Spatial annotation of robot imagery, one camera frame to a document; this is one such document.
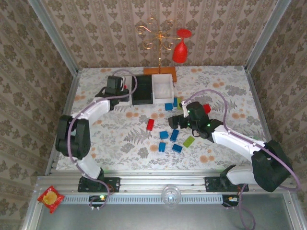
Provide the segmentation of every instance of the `red packet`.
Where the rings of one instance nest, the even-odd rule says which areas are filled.
[[[53,186],[50,186],[37,200],[49,208],[50,213],[53,213],[64,200],[64,197],[65,196],[60,195]]]

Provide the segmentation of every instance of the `wallpaper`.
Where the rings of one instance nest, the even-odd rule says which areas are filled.
[[[272,138],[303,184],[307,213],[307,1],[292,1],[252,70]]]
[[[80,68],[158,66],[158,49],[143,47],[148,26],[175,36],[188,28],[184,65],[245,65],[277,0],[42,0],[57,31]],[[174,20],[173,26],[167,20]],[[173,66],[172,50],[162,65]]]
[[[19,229],[45,173],[71,75],[24,0],[0,1],[0,229]]]

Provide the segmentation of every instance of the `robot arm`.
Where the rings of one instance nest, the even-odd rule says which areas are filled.
[[[263,148],[269,150],[292,170],[288,158],[276,141],[271,140],[265,143],[226,129],[223,122],[209,119],[199,102],[183,103],[182,107],[183,115],[168,119],[172,128],[178,128],[178,125],[180,125],[180,128],[190,127],[193,136],[224,145],[238,152],[252,163],[252,166],[243,165],[227,168],[226,172],[222,174],[226,174],[231,184],[258,184],[264,190],[273,192],[290,175],[284,166],[263,150]]]
[[[113,110],[114,106],[120,101],[128,100],[127,96],[109,100],[106,99],[129,94],[128,89],[123,89],[124,84],[125,78],[109,76],[107,86],[95,96],[86,109],[72,116],[63,115],[60,117],[56,138],[56,150],[68,157],[68,138],[71,138],[71,154],[76,160],[75,163],[84,172],[83,176],[88,176],[89,179],[104,180],[102,168],[100,168],[92,156],[88,154],[91,147],[91,126],[103,114]],[[68,137],[69,126],[74,118],[76,118],[76,121],[73,123],[71,129],[71,137]]]

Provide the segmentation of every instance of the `white container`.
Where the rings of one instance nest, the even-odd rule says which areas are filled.
[[[153,103],[165,104],[174,102],[172,74],[153,74]]]

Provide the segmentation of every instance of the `red block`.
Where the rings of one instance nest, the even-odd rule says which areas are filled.
[[[211,107],[210,107],[209,104],[204,104],[204,105],[203,105],[203,108],[204,108],[206,114],[208,114],[208,113],[211,111]]]
[[[147,123],[147,128],[146,128],[146,130],[152,131],[152,130],[153,130],[153,126],[154,126],[154,120],[153,120],[153,119],[149,119],[149,120],[148,120],[148,123]]]

